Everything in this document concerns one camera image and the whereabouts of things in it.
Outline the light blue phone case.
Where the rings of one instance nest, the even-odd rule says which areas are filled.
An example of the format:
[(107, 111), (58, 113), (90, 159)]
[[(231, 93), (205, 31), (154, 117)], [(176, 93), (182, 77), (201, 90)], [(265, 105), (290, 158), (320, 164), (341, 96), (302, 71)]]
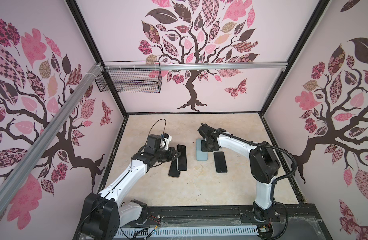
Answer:
[(208, 160), (208, 153), (202, 151), (203, 139), (196, 139), (196, 159), (199, 162)]

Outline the black smartphone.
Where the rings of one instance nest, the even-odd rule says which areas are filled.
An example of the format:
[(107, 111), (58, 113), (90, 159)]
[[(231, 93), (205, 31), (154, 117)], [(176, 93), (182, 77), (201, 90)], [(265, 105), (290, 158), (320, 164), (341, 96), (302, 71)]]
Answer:
[(215, 168), (217, 173), (227, 173), (227, 163), (224, 152), (214, 152)]

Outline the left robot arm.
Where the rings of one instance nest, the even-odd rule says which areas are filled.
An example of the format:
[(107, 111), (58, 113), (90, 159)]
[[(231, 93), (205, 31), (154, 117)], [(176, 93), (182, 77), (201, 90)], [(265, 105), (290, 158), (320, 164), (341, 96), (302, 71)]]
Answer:
[(73, 238), (82, 235), (94, 240), (112, 240), (119, 228), (133, 221), (146, 220), (147, 205), (131, 201), (125, 206), (122, 202), (128, 192), (156, 163), (167, 163), (181, 155), (169, 147), (172, 136), (149, 135), (147, 142), (131, 158), (130, 165), (114, 182), (98, 194), (90, 193), (84, 200), (81, 218)]

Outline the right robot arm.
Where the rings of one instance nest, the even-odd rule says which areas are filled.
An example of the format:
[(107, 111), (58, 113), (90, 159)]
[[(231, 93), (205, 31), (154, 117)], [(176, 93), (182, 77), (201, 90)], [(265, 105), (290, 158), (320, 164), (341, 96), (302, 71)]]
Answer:
[(257, 181), (253, 215), (258, 222), (267, 221), (274, 203), (274, 180), (280, 169), (280, 161), (273, 146), (267, 142), (249, 142), (205, 124), (198, 128), (198, 133), (204, 139), (203, 152), (217, 152), (220, 148), (227, 148), (248, 158), (251, 174)]

